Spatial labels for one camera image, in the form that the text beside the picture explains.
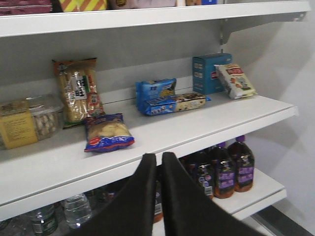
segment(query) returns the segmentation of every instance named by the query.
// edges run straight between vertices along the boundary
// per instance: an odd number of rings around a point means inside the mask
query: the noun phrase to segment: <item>cookie package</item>
[[[142,113],[149,116],[156,116],[188,111],[204,106],[206,101],[210,101],[210,98],[197,92],[164,96],[145,101]]]
[[[143,110],[144,101],[175,94],[176,79],[136,82],[136,105]]]
[[[238,64],[215,65],[217,74],[231,99],[257,94],[255,88]]]

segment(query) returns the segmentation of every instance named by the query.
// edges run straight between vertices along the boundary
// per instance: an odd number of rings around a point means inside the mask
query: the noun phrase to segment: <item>plastic clamshell container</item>
[[[62,127],[63,103],[55,96],[42,95],[26,99],[38,140],[51,137]]]
[[[53,95],[1,103],[0,115],[11,118],[0,129],[0,149],[17,148],[53,136],[63,125],[62,111],[63,103]]]
[[[176,6],[176,0],[110,0],[114,10]]]

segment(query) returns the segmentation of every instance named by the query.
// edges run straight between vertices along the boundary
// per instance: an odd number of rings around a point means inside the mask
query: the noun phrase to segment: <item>white wall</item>
[[[225,52],[261,95],[295,104],[300,116],[248,135],[256,166],[287,189],[275,207],[315,234],[315,2],[304,22],[235,32]]]

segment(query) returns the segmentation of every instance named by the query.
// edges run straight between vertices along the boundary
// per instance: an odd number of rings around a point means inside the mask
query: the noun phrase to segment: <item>blue box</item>
[[[216,53],[192,58],[192,86],[193,91],[201,94],[211,94],[224,91],[218,79],[214,65],[232,63],[229,53]]]

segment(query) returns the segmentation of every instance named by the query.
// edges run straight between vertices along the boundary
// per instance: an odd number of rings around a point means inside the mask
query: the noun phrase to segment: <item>white snack package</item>
[[[215,65],[219,79],[232,99],[249,97],[257,94],[238,64]]]

